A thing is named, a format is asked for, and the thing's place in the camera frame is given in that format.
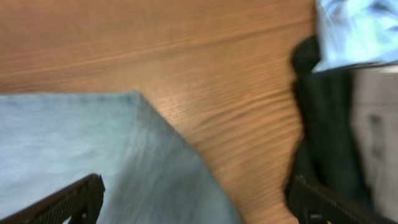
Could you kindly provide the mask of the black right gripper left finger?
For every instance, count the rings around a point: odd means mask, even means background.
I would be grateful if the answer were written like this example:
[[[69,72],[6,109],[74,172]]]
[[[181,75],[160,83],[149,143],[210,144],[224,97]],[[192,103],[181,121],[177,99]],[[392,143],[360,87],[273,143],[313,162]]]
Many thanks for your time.
[[[1,224],[96,224],[104,193],[102,176],[90,174],[2,219]]]

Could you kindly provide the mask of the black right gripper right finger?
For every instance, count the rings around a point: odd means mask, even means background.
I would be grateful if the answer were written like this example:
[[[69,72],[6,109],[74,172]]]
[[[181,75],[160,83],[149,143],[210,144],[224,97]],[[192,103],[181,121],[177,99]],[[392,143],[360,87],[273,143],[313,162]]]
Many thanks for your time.
[[[395,224],[302,175],[287,184],[287,207],[300,224]]]

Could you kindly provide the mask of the light blue denim jeans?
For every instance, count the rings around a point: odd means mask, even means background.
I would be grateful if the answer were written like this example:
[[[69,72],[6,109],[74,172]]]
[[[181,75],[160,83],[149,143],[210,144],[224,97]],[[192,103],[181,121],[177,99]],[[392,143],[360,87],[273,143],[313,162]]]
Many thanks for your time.
[[[99,223],[241,223],[202,156],[138,92],[3,95],[1,216],[88,174]]]

